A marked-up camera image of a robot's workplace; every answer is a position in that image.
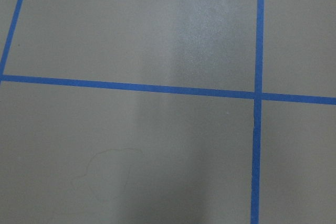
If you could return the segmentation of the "brown paper table cover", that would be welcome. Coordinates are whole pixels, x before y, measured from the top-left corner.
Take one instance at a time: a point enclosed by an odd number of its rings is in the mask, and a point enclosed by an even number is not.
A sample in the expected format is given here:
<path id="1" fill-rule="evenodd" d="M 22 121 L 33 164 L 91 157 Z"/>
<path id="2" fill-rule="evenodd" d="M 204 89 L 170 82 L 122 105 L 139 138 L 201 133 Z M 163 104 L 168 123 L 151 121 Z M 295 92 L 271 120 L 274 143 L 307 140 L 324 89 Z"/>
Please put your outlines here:
<path id="1" fill-rule="evenodd" d="M 335 0 L 1 0 L 1 223 L 335 223 Z"/>

